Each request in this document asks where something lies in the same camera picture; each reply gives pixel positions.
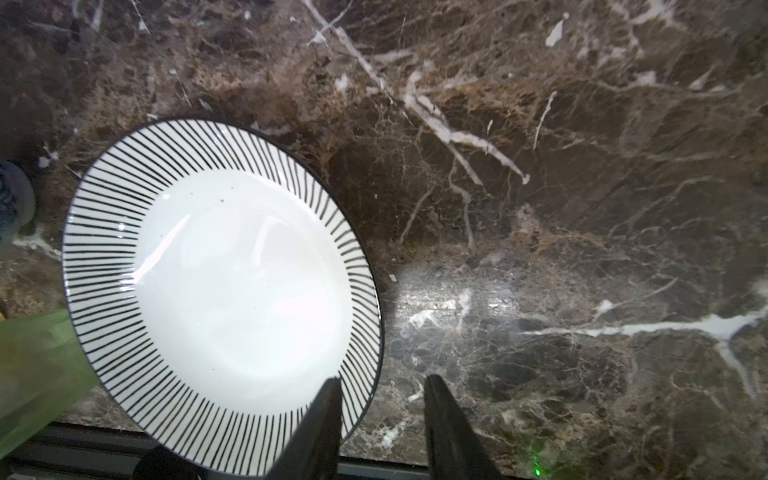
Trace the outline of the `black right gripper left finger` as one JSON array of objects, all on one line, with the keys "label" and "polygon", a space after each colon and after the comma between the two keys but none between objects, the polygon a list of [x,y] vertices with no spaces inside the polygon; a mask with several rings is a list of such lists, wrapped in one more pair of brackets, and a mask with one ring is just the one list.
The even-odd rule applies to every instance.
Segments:
[{"label": "black right gripper left finger", "polygon": [[339,378],[327,379],[267,479],[335,479],[342,426]]}]

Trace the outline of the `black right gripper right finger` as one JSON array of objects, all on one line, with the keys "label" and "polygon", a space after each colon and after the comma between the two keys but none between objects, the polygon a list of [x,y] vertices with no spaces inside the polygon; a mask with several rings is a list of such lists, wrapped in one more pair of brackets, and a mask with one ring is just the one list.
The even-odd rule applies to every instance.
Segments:
[{"label": "black right gripper right finger", "polygon": [[431,479],[503,479],[445,381],[429,375],[424,419]]}]

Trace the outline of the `black striped white plate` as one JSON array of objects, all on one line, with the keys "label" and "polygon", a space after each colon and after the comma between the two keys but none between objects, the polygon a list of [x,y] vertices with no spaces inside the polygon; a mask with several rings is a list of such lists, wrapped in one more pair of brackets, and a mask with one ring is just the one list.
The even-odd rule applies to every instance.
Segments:
[{"label": "black striped white plate", "polygon": [[263,134],[196,118],[133,130],[85,173],[62,247],[90,366],[186,461],[265,475],[330,378],[343,438],[367,413],[384,353],[372,266],[329,188]]}]

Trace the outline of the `blue floral ceramic bowl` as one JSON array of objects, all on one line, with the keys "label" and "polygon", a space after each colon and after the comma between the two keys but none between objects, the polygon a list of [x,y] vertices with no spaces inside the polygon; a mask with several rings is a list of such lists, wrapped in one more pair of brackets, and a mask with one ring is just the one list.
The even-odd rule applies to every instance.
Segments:
[{"label": "blue floral ceramic bowl", "polygon": [[8,244],[19,230],[29,224],[36,203],[26,174],[10,161],[1,162],[1,244]]}]

